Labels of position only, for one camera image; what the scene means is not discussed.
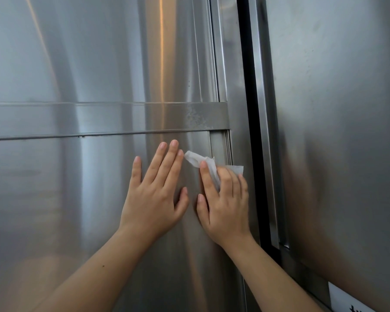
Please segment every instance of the person's left hand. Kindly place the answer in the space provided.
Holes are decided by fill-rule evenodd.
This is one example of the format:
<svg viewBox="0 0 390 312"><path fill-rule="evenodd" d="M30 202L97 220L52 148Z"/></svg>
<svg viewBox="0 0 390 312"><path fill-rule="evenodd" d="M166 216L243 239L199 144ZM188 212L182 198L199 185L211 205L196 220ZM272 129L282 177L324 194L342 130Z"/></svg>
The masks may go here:
<svg viewBox="0 0 390 312"><path fill-rule="evenodd" d="M159 145L143 181L140 157L133 162L119 231L128 231L148 246L169 231L189 205L186 187L182 188L176 206L173 203L183 160L183 151L178 150L178 145L177 140L172 140L165 158L167 144Z"/></svg>

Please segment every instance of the person's right arm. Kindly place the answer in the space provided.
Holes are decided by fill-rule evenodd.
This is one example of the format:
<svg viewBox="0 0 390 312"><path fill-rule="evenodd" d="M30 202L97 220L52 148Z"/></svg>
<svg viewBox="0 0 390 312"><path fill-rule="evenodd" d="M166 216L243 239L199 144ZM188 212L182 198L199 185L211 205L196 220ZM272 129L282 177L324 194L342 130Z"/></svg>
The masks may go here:
<svg viewBox="0 0 390 312"><path fill-rule="evenodd" d="M197 212L209 237L233 260L262 311L321 312L318 305L256 243L248 225L248 188L238 177L218 167L221 189L216 191L208 166L200 165L207 201L198 195Z"/></svg>

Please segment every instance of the cleaning cloth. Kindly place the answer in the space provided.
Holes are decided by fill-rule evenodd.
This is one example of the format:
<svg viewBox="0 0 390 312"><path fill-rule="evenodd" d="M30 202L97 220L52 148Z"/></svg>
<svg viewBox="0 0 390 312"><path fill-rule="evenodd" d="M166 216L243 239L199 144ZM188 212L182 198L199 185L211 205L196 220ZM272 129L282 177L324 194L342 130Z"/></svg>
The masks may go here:
<svg viewBox="0 0 390 312"><path fill-rule="evenodd" d="M217 166L215 164L214 158L209 157L203 157L199 154L193 153L191 151L187 151L185 153L185 159L188 160L189 163L191 163L194 167L199 168L199 165L202 161L205 161L208 165L208 169L210 170L210 175L213 180L214 186L219 191L219 187L221 185L221 180L219 179L218 172L217 172ZM236 165L227 165L227 168L232 170L235 175L243 174L244 167L243 166L236 166Z"/></svg>

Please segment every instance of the finger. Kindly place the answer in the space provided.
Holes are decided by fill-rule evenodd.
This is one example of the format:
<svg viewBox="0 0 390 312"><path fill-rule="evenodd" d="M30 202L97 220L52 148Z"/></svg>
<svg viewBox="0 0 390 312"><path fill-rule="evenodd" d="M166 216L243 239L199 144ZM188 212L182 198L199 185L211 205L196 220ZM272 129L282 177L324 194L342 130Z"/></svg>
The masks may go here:
<svg viewBox="0 0 390 312"><path fill-rule="evenodd" d="M217 172L221 180L221 190L219 195L225 195L232 197L232 178L228 170L225 167L218 166Z"/></svg>
<svg viewBox="0 0 390 312"><path fill-rule="evenodd" d="M217 190L215 189L213 180L210 175L210 170L208 169L207 162L202 161L200 164L200 172L202 183L204 184L205 195L210 203L210 206L214 204L215 201L219 199Z"/></svg>
<svg viewBox="0 0 390 312"><path fill-rule="evenodd" d="M235 173L230 170L229 168L227 168L229 174L231 175L231 179L232 179L232 196L233 197L237 197L237 198L241 198L241 184L240 184L240 181L238 180L238 177L237 175L235 175Z"/></svg>
<svg viewBox="0 0 390 312"><path fill-rule="evenodd" d="M201 222L202 227L206 231L210 225L210 213L208 212L207 200L205 200L203 194L198 195L196 211L198 213L199 221Z"/></svg>
<svg viewBox="0 0 390 312"><path fill-rule="evenodd" d="M129 188L136 188L142 180L142 160L140 157L135 157L133 168L131 169L131 178Z"/></svg>
<svg viewBox="0 0 390 312"><path fill-rule="evenodd" d="M182 167L182 161L183 151L179 150L163 186L166 190L170 192L175 192L177 179L179 178L180 169Z"/></svg>
<svg viewBox="0 0 390 312"><path fill-rule="evenodd" d="M241 199L244 201L248 201L248 184L243 175L239 174L238 179L241 184Z"/></svg>
<svg viewBox="0 0 390 312"><path fill-rule="evenodd" d="M188 205L189 205L188 189L184 187L180 191L179 201L175 206L175 222L178 222L183 217L185 211L188 208Z"/></svg>
<svg viewBox="0 0 390 312"><path fill-rule="evenodd" d="M163 186L165 184L166 178L171 170L172 164L176 158L177 147L179 146L179 142L177 140L172 140L169 151L167 152L163 162L159 168L158 174L156 175L154 183L156 182L158 185Z"/></svg>
<svg viewBox="0 0 390 312"><path fill-rule="evenodd" d="M165 154L167 147L166 142L161 142L158 149L156 150L155 156L153 157L152 162L146 172L146 175L143 179L143 183L151 184L159 171L159 167L161 166L163 155Z"/></svg>

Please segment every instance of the white sticker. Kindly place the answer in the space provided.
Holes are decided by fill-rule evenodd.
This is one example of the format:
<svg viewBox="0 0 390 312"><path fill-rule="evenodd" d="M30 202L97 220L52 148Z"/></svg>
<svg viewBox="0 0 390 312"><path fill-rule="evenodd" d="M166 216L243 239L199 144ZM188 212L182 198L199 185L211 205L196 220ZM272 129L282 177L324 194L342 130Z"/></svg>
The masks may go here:
<svg viewBox="0 0 390 312"><path fill-rule="evenodd" d="M331 297L331 308L334 312L375 312L365 304L342 291L332 283L329 284L329 296Z"/></svg>

